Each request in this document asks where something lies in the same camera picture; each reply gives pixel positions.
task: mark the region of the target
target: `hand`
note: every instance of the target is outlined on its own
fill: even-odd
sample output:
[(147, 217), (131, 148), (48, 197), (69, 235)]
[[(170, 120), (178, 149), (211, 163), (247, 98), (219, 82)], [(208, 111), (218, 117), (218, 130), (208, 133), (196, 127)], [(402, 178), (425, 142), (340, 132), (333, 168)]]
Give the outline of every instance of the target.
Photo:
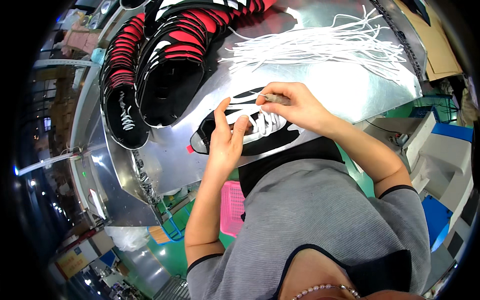
[(302, 83), (271, 82), (260, 93), (282, 94), (290, 98), (291, 106), (267, 102), (264, 96), (258, 96), (255, 103), (262, 105), (262, 110), (276, 113), (287, 121), (319, 135), (328, 137), (335, 129), (336, 122), (340, 120), (326, 110)]
[(225, 117), (225, 109), (230, 98), (224, 99), (215, 109), (215, 130), (210, 139), (210, 155), (205, 173), (227, 180), (236, 166), (243, 149), (243, 135), (248, 124), (248, 116), (240, 116), (233, 126), (233, 134)]

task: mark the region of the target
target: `cardboard box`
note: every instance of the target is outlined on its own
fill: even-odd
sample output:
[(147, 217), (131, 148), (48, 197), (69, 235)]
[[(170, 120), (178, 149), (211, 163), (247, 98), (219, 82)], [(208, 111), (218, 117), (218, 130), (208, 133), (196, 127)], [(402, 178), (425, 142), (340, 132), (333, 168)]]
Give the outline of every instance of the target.
[(431, 27), (419, 15), (412, 13), (400, 0), (394, 0), (398, 7), (419, 34), (427, 49), (427, 75), (430, 81), (461, 74), (462, 68), (456, 60), (455, 54), (442, 28), (442, 23), (433, 9), (426, 5)]

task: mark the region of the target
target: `blue crate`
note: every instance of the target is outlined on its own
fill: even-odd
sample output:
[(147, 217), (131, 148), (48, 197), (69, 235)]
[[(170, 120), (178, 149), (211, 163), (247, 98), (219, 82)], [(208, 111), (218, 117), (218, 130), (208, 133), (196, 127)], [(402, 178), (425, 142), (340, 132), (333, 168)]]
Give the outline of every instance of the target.
[(440, 117), (438, 116), (438, 111), (435, 106), (430, 105), (430, 106), (419, 106), (419, 107), (413, 107), (412, 112), (408, 116), (409, 118), (424, 118), (429, 111), (433, 111), (433, 115), (435, 116), (435, 121), (437, 123), (440, 123)]

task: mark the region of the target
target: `sign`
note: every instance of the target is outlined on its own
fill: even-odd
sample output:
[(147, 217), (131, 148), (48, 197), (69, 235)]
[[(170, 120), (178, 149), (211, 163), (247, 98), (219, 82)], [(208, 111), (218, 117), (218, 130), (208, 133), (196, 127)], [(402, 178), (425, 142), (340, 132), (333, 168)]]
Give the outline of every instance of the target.
[(68, 251), (64, 256), (57, 260), (57, 266), (68, 278), (75, 275), (88, 265), (89, 261), (85, 258), (80, 247)]

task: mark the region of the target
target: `metal table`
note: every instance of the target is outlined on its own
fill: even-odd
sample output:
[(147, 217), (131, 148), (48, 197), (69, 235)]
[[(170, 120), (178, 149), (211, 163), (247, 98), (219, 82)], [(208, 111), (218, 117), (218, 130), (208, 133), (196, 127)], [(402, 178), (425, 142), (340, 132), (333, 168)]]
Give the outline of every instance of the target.
[[(346, 0), (342, 2), (326, 2), (311, 0), (288, 1), (276, 3), (277, 8), (291, 14), (297, 19), (295, 27), (330, 26), (333, 17), (338, 13), (363, 16), (361, 5), (367, 12), (373, 9), (368, 0)], [(388, 26), (383, 18), (371, 24)], [(239, 28), (239, 34), (257, 37), (269, 33), (265, 21), (253, 27)], [(391, 30), (382, 30), (379, 40), (392, 41), (399, 44)], [(231, 48), (241, 41), (235, 35), (225, 39), (218, 50), (219, 57), (231, 55), (224, 48)], [(221, 63), (217, 71), (200, 88), (185, 113), (171, 127), (152, 129), (149, 141), (139, 150), (144, 162), (144, 170), (152, 180), (158, 193), (199, 181), (204, 173), (208, 156), (187, 151), (190, 138), (198, 129), (201, 121), (215, 109), (220, 101), (228, 96), (262, 87), (272, 81), (303, 82), (319, 101), (333, 114), (356, 123), (372, 116), (396, 108), (422, 96), (420, 84), (414, 75), (413, 68), (407, 59), (401, 72), (400, 85), (381, 78), (365, 68), (343, 62), (327, 61), (312, 65), (262, 65), (251, 72), (251, 68), (230, 74), (230, 63)], [(280, 148), (257, 156), (243, 156), (238, 162), (242, 166), (289, 149), (316, 138), (317, 135), (304, 131), (295, 141)]]

